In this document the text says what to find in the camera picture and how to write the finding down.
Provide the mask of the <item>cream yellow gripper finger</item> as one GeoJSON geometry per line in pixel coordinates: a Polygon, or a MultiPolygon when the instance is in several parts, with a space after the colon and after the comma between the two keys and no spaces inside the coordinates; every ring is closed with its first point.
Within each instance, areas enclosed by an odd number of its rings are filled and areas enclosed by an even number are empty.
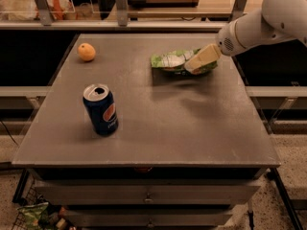
{"type": "Polygon", "coordinates": [[[188,59],[184,68],[191,74],[202,74],[218,61],[221,54],[221,50],[216,44],[209,44],[188,59]]]}

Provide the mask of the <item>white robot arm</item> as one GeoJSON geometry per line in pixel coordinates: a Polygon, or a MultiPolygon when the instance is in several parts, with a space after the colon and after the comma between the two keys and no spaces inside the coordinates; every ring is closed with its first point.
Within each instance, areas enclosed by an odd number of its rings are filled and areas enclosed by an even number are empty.
{"type": "Polygon", "coordinates": [[[216,42],[200,49],[185,62],[184,69],[197,75],[221,55],[233,57],[260,45],[294,39],[306,45],[307,0],[263,0],[260,9],[222,27],[216,42]]]}

